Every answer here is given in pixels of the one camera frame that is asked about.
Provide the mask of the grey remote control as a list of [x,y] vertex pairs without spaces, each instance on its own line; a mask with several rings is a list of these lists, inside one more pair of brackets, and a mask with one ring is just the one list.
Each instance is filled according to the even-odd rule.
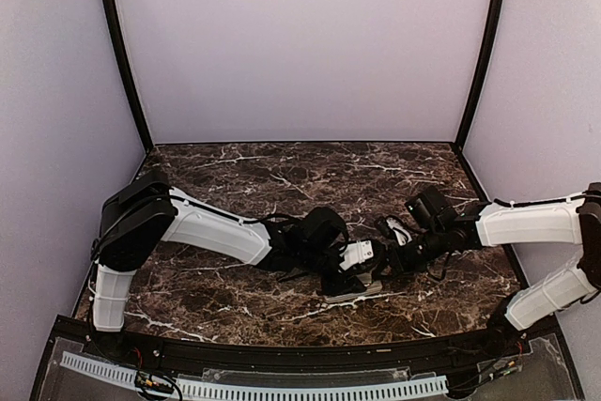
[[362,299],[378,294],[383,287],[379,280],[374,280],[369,273],[358,274],[351,280],[353,285],[337,295],[323,295],[324,302],[336,304]]

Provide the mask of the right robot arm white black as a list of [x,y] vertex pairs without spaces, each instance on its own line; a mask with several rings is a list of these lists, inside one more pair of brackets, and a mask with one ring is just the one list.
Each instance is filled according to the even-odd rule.
[[458,212],[434,186],[405,204],[419,230],[393,216],[380,217],[380,233],[395,244],[388,264],[395,272],[425,271],[443,254],[515,243],[570,243],[582,248],[538,283],[503,300],[479,338],[489,358],[500,357],[538,320],[600,293],[600,185],[568,196],[530,202],[495,199]]

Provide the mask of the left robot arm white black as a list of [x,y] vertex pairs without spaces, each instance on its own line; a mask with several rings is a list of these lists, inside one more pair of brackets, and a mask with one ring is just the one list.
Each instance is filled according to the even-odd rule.
[[303,217],[246,218],[194,199],[173,187],[165,173],[150,171],[103,204],[91,250],[97,274],[91,306],[95,342],[113,360],[132,352],[131,337],[122,331],[131,280],[161,241],[266,271],[317,274],[326,297],[363,293],[361,267],[375,255],[369,242],[350,240],[345,221],[331,208],[313,208]]

